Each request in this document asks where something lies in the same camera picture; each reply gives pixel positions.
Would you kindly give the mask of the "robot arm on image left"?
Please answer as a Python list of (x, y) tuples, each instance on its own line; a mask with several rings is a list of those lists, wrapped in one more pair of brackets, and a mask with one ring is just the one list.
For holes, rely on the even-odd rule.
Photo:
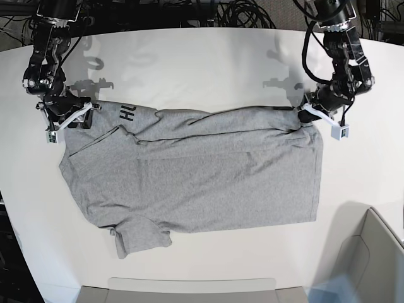
[(93, 111), (100, 106), (90, 97), (77, 97), (65, 85), (63, 64), (80, 40), (71, 45), (69, 24), (75, 22), (84, 1), (40, 1), (33, 33), (33, 52), (23, 75), (23, 87), (40, 101), (49, 131), (92, 126)]

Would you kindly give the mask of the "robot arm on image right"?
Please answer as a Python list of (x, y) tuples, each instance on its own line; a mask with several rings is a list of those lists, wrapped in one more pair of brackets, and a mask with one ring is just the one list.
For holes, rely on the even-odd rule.
[[(301, 122), (307, 123), (326, 119), (343, 109), (342, 120), (353, 106), (357, 95), (367, 93), (374, 84), (369, 61), (366, 58), (359, 34), (351, 20), (356, 17), (350, 1), (314, 1), (317, 14), (308, 12), (310, 5), (307, 1), (300, 4), (294, 1), (296, 7), (303, 13), (307, 30), (302, 49), (302, 67), (308, 77), (318, 85), (315, 91), (305, 95), (298, 109)], [(324, 80), (315, 76), (307, 65), (307, 53), (310, 38), (314, 36), (313, 28), (318, 26), (324, 32), (321, 45), (332, 60), (333, 75)]]

